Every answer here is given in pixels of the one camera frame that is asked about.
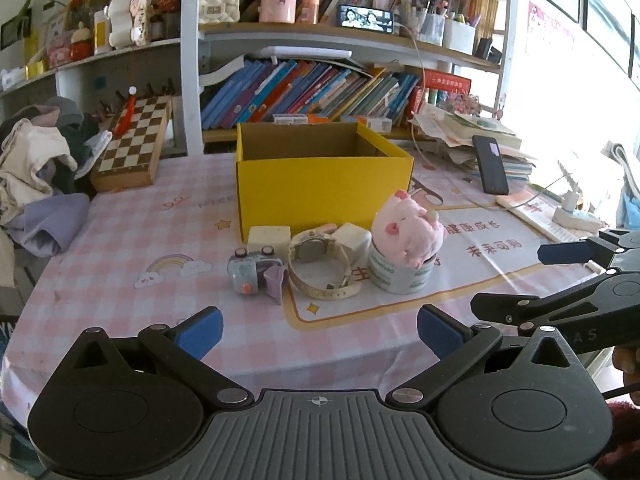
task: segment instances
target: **silver bolt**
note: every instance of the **silver bolt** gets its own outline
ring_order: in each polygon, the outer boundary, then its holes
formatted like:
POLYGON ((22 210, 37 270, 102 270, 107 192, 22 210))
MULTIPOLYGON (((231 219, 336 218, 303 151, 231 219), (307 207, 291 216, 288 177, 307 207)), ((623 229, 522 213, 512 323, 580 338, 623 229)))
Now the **silver bolt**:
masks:
POLYGON ((398 388, 391 396, 401 404, 415 404, 420 402, 424 397, 420 390, 415 388, 398 388))
POLYGON ((247 400, 249 395, 240 388, 225 388, 218 392, 218 400, 225 404, 238 404, 247 400))

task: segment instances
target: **blue gripper pad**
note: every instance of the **blue gripper pad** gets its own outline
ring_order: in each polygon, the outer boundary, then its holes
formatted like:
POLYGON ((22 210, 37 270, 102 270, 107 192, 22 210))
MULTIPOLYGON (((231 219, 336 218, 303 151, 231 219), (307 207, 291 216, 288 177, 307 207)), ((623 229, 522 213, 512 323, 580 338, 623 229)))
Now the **blue gripper pad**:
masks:
POLYGON ((538 259, 545 265, 585 264, 592 258, 593 248, 587 240, 545 244, 538 249, 538 259))
POLYGON ((436 357, 444 359, 471 339, 471 330, 433 305, 418 311, 418 336, 436 357))
POLYGON ((222 312, 208 306, 173 329, 175 345, 200 360, 220 342, 223 327, 222 312))

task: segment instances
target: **yellow box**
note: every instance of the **yellow box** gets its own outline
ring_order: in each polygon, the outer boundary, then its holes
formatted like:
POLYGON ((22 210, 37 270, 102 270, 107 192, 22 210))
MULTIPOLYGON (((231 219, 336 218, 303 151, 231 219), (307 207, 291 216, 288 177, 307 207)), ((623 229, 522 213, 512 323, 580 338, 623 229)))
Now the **yellow box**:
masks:
POLYGON ((49 63, 46 61, 35 61, 27 65, 27 79, 33 79, 36 76, 44 74, 49 69, 49 63))
POLYGON ((238 125, 236 177, 242 240, 257 225, 291 234, 333 222, 371 227, 414 158, 359 123, 238 125))

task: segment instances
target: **bag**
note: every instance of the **bag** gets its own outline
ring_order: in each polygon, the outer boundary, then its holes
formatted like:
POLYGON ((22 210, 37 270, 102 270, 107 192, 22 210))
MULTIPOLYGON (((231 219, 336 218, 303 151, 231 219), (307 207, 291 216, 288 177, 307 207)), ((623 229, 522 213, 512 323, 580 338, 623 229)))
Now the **bag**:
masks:
POLYGON ((200 0, 199 24, 235 23, 240 20, 240 0, 200 0))

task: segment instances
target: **watch face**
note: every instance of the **watch face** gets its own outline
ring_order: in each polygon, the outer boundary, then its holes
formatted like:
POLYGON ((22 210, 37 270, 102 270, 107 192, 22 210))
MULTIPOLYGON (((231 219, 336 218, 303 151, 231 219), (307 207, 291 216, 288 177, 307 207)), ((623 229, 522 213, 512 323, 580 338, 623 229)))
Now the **watch face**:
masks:
POLYGON ((296 259, 303 263, 314 262, 326 254, 329 240, 324 238, 310 238, 296 247, 296 259))

